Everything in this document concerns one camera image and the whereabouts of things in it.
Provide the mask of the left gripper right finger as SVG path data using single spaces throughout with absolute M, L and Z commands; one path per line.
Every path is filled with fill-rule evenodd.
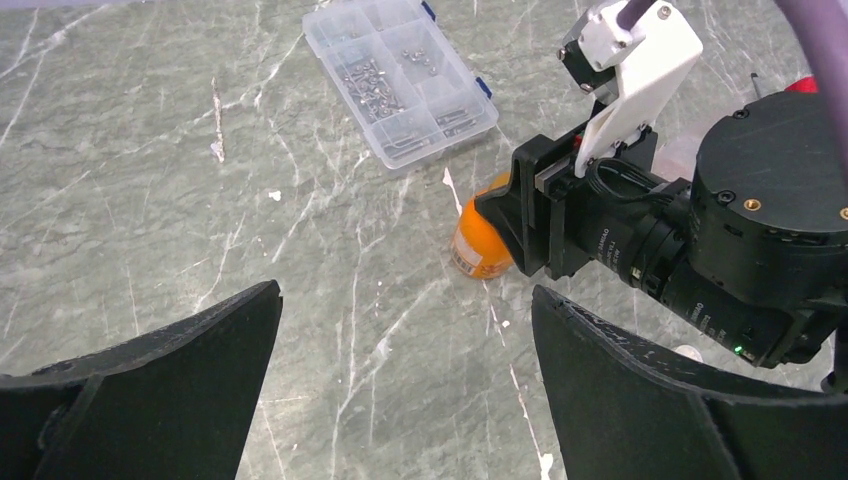
M 534 343 L 571 479 L 843 479 L 847 399 L 679 355 L 544 286 Z

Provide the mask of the red bottle cap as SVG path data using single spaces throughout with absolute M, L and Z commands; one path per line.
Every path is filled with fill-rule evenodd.
M 815 77 L 810 75 L 791 83 L 785 90 L 787 92 L 817 93 L 818 87 Z

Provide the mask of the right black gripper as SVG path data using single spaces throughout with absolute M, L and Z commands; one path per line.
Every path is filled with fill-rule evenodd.
M 571 277 L 597 261 L 625 282 L 670 278 L 669 188 L 651 174 L 658 136 L 602 161 L 592 180 L 573 174 L 581 130 L 544 135 L 513 153 L 511 179 L 475 200 L 517 269 Z

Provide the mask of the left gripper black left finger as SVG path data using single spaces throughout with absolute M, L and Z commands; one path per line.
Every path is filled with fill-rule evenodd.
M 191 317 L 1 378 L 5 479 L 232 479 L 283 309 L 275 281 Z

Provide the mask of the orange juice bottle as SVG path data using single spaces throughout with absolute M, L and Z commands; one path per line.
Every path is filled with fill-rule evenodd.
M 507 185 L 510 179 L 509 172 L 498 175 L 487 188 L 471 197 L 459 216 L 450 252 L 455 266 L 471 278 L 497 278 L 514 264 L 505 243 L 494 227 L 478 212 L 475 204 L 479 196 Z

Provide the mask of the blue white bottle cap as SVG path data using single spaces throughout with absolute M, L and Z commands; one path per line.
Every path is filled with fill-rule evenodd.
M 688 344 L 678 345 L 677 347 L 675 347 L 673 349 L 673 351 L 675 353 L 677 353 L 681 356 L 684 356 L 686 358 L 689 358 L 693 361 L 696 361 L 696 362 L 699 362 L 699 363 L 703 362 L 703 357 L 702 357 L 700 351 L 692 345 L 688 345 Z

